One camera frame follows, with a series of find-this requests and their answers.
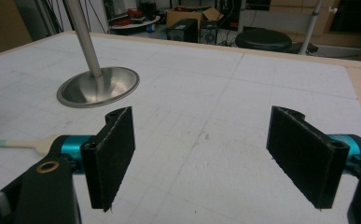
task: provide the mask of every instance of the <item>white table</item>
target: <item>white table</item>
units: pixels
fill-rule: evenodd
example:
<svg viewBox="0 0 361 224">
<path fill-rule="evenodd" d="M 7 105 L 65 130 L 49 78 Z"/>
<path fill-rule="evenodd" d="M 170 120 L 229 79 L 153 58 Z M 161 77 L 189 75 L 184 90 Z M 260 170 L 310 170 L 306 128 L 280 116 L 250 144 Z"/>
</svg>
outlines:
<svg viewBox="0 0 361 224">
<path fill-rule="evenodd" d="M 129 36 L 92 42 L 101 67 L 131 68 L 141 82 L 89 109 L 56 99 L 65 80 L 88 70 L 73 33 L 0 54 L 0 138 L 97 134 L 106 113 L 133 107 L 136 151 L 113 212 L 90 209 L 85 177 L 74 176 L 84 223 L 347 222 L 354 177 L 342 177 L 333 209 L 316 210 L 265 146 L 272 105 L 304 113 L 324 133 L 361 136 L 347 73 L 361 63 Z M 40 159 L 0 148 L 0 188 Z"/>
</svg>

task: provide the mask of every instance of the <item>metal pole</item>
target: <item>metal pole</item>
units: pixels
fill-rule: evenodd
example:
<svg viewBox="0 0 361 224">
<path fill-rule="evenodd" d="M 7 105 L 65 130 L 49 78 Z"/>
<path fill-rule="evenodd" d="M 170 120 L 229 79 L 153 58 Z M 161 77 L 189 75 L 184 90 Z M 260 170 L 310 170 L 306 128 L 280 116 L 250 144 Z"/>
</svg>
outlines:
<svg viewBox="0 0 361 224">
<path fill-rule="evenodd" d="M 323 0 L 318 0 L 316 5 L 314 6 L 314 10 L 312 12 L 311 21 L 309 22 L 308 31 L 305 35 L 305 39 L 302 43 L 301 50 L 299 54 L 306 54 L 306 50 L 308 49 L 309 41 L 311 41 L 312 32 L 314 29 L 314 25 L 316 24 L 317 17 L 319 16 L 320 6 L 322 5 Z"/>
<path fill-rule="evenodd" d="M 75 26 L 78 41 L 80 42 L 88 68 L 95 77 L 101 77 L 102 70 L 99 66 L 92 40 L 90 39 L 90 32 L 88 31 L 87 22 L 85 21 L 81 5 L 78 0 L 63 1 L 69 9 L 69 16 Z"/>
</svg>

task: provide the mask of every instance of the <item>black stool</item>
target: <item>black stool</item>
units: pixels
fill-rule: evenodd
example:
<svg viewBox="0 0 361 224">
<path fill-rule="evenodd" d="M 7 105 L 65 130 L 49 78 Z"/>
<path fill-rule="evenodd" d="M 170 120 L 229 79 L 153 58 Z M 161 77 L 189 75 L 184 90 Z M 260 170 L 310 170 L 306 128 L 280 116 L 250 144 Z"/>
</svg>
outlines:
<svg viewBox="0 0 361 224">
<path fill-rule="evenodd" d="M 235 43 L 242 49 L 284 52 L 291 47 L 292 41 L 290 37 L 277 31 L 251 29 L 238 34 Z"/>
</svg>

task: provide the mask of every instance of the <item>metal base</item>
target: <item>metal base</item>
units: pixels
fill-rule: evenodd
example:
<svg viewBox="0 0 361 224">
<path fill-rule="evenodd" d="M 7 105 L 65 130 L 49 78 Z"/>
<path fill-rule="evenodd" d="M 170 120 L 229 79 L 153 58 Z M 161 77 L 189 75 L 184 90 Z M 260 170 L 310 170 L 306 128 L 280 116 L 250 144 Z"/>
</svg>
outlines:
<svg viewBox="0 0 361 224">
<path fill-rule="evenodd" d="M 81 73 L 61 85 L 58 100 L 71 107 L 90 108 L 113 103 L 136 89 L 139 76 L 123 67 L 102 68 L 102 76 L 95 78 L 90 72 Z"/>
</svg>

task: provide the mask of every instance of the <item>screw hole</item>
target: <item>screw hole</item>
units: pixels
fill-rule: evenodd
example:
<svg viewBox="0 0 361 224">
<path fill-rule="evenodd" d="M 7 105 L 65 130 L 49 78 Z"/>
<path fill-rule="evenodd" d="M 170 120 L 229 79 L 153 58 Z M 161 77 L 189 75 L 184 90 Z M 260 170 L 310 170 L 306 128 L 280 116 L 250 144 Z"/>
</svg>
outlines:
<svg viewBox="0 0 361 224">
<path fill-rule="evenodd" d="M 57 161 L 47 161 L 39 165 L 36 170 L 40 174 L 45 174 L 56 170 L 56 168 L 58 167 L 59 167 L 59 163 Z"/>
</svg>

